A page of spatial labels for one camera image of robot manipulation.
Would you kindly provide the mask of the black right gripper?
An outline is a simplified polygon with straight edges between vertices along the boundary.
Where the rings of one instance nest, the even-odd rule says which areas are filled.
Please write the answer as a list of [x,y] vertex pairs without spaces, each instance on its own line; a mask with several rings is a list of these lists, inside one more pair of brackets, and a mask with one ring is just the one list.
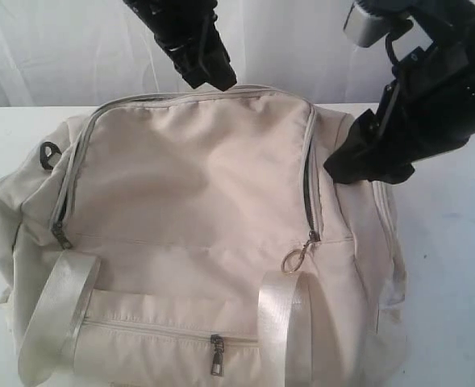
[[366,110],[324,168],[338,184],[407,181],[413,161],[463,147],[475,134],[475,23],[455,43],[433,44],[400,68],[387,122]]

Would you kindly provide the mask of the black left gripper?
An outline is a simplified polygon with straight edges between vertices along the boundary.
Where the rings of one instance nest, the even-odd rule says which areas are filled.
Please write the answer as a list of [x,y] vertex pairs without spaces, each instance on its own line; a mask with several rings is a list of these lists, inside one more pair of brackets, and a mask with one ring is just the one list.
[[151,30],[161,50],[192,88],[209,83],[230,89],[237,83],[216,29],[216,1],[127,0],[125,5]]

